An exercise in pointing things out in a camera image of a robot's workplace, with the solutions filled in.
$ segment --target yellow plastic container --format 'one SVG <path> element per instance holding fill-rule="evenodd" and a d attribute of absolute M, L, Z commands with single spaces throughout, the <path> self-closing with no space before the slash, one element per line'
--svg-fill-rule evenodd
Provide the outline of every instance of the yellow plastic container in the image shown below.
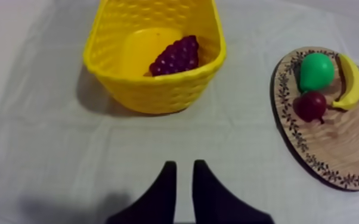
<path fill-rule="evenodd" d="M 146 75 L 168 45 L 188 35 L 196 35 L 200 45 L 197 69 Z M 200 96 L 224 62 L 225 42 L 214 0 L 101 0 L 83 56 L 118 102 L 164 114 Z"/>

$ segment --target red apple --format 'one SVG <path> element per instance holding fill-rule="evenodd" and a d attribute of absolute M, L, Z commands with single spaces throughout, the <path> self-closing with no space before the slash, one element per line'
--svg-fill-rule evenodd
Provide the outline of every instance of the red apple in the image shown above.
<path fill-rule="evenodd" d="M 304 121 L 311 122 L 319 119 L 323 123 L 322 116 L 326 112 L 327 102 L 323 94 L 311 91 L 303 94 L 294 103 L 295 113 Z"/>

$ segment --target purple grape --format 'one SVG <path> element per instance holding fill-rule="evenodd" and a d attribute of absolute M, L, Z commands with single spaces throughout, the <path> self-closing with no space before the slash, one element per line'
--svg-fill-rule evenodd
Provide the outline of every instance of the purple grape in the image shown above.
<path fill-rule="evenodd" d="M 150 65 L 150 73 L 160 76 L 196 69 L 199 65 L 198 48 L 199 44 L 194 35 L 175 41 Z"/>

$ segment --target wooden tray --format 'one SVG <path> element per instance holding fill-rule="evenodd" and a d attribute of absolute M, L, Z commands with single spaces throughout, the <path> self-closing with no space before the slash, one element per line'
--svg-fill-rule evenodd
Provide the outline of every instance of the wooden tray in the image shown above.
<path fill-rule="evenodd" d="M 287 54 L 278 64 L 271 82 L 271 99 L 277 124 L 286 142 L 301 161 L 322 181 L 338 188 L 359 190 L 359 103 L 349 111 L 329 107 L 323 120 L 306 123 L 294 112 L 292 104 L 300 96 L 296 78 L 307 54 L 321 52 L 335 65 L 335 80 L 321 91 L 327 104 L 343 94 L 345 84 L 337 63 L 338 53 L 326 48 L 305 47 Z"/>

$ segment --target basket rim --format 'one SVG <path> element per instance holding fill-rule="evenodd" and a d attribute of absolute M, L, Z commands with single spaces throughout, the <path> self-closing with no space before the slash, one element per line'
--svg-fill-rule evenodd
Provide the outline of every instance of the basket rim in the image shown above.
<path fill-rule="evenodd" d="M 106 72 L 105 70 L 99 68 L 99 66 L 95 66 L 91 60 L 90 60 L 90 50 L 93 46 L 94 39 L 95 39 L 95 30 L 99 26 L 101 16 L 103 14 L 104 7 L 106 6 L 106 3 L 108 0 L 102 0 L 100 2 L 99 9 L 96 14 L 96 18 L 92 25 L 92 30 L 90 32 L 90 35 L 88 37 L 88 40 L 85 45 L 85 50 L 83 52 L 83 62 L 86 65 L 87 69 L 90 73 L 95 74 L 96 76 L 103 78 L 103 79 L 110 79 L 115 82 L 121 82 L 121 83 L 132 83 L 132 84 L 160 84 L 160 83 L 171 83 L 171 82 L 177 82 L 178 80 L 184 80 L 184 79 L 193 79 L 195 77 L 200 77 L 203 75 L 208 75 L 206 73 L 209 73 L 210 71 L 213 71 L 215 69 L 218 69 L 224 62 L 224 59 L 227 54 L 226 50 L 226 44 L 224 40 L 224 32 L 222 31 L 221 21 L 219 18 L 217 6 L 215 3 L 215 0 L 211 0 L 212 6 L 213 6 L 213 12 L 216 20 L 216 26 L 218 29 L 218 34 L 220 38 L 220 52 L 216 59 L 214 59 L 212 62 L 205 64 L 204 66 L 198 67 L 196 69 L 192 69 L 189 71 L 184 71 L 180 73 L 170 74 L 166 76 L 156 76 L 156 77 L 146 77 L 146 76 L 140 76 L 140 77 L 115 77 L 112 76 L 110 73 Z"/>

